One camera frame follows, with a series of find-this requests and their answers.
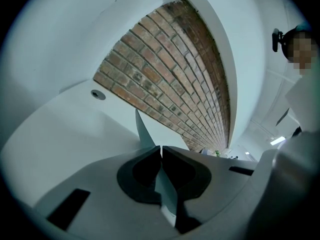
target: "white curved wall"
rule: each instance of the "white curved wall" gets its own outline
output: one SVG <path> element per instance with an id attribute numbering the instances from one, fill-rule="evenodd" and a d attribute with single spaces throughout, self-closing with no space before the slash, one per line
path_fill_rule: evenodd
<path id="1" fill-rule="evenodd" d="M 0 61 L 0 147 L 37 108 L 91 79 L 113 45 L 169 0 L 30 0 Z"/>
<path id="2" fill-rule="evenodd" d="M 242 135 L 262 90 L 265 35 L 255 0 L 190 0 L 211 31 L 230 95 L 229 146 Z"/>
<path id="3" fill-rule="evenodd" d="M 31 0 L 16 19 L 0 61 L 0 147 L 37 108 L 91 79 L 117 40 L 173 0 Z M 230 92 L 229 144 L 247 127 L 265 69 L 254 0 L 190 0 L 216 38 Z"/>

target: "gray plastic panel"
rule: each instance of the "gray plastic panel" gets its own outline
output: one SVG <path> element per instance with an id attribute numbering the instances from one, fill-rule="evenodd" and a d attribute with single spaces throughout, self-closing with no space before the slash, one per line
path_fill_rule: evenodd
<path id="1" fill-rule="evenodd" d="M 236 166 L 254 170 L 257 166 L 256 162 L 201 155 L 173 146 L 169 148 L 204 164 L 211 171 L 212 178 L 204 193 L 199 198 L 184 202 L 189 216 L 201 223 L 207 222 L 223 210 L 249 180 L 250 176 L 230 171 L 229 168 Z"/>
<path id="2" fill-rule="evenodd" d="M 250 217 L 268 183 L 276 152 L 276 149 L 265 151 L 254 173 L 238 195 L 208 222 L 180 236 L 179 239 L 244 239 Z"/>
<path id="3" fill-rule="evenodd" d="M 47 217 L 74 189 L 91 192 L 67 232 L 84 239 L 168 239 L 179 233 L 161 213 L 159 205 L 128 197 L 117 182 L 126 161 L 151 148 L 91 163 L 49 191 L 35 206 Z"/>

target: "brick wall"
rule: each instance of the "brick wall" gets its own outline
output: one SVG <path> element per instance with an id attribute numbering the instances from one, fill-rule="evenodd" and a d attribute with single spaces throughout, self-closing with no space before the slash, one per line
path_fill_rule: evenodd
<path id="1" fill-rule="evenodd" d="M 115 44 L 94 80 L 179 133 L 190 150 L 222 151 L 228 88 L 208 33 L 186 1 L 159 7 Z"/>

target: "black opening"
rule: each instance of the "black opening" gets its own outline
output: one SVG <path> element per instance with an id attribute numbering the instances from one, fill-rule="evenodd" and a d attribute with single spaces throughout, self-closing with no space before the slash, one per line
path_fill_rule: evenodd
<path id="1" fill-rule="evenodd" d="M 46 219 L 66 230 L 89 195 L 89 191 L 77 188 Z"/>
<path id="2" fill-rule="evenodd" d="M 236 173 L 239 173 L 239 174 L 245 174 L 245 175 L 248 175 L 248 176 L 251 176 L 254 173 L 254 170 L 240 168 L 240 167 L 237 167 L 237 166 L 231 166 L 229 168 L 229 171 L 233 171 L 233 172 L 236 172 Z"/>

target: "white ceiling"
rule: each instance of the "white ceiling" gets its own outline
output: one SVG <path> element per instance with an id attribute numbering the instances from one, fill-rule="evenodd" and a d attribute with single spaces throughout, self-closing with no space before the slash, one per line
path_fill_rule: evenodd
<path id="1" fill-rule="evenodd" d="M 263 89 L 247 132 L 255 138 L 270 142 L 285 132 L 289 137 L 297 123 L 286 123 L 285 131 L 276 127 L 277 121 L 289 108 L 285 94 L 301 77 L 297 69 L 287 62 L 282 50 L 273 52 L 272 32 L 274 28 L 284 34 L 302 23 L 305 19 L 291 0 L 256 0 L 265 32 L 266 72 Z"/>

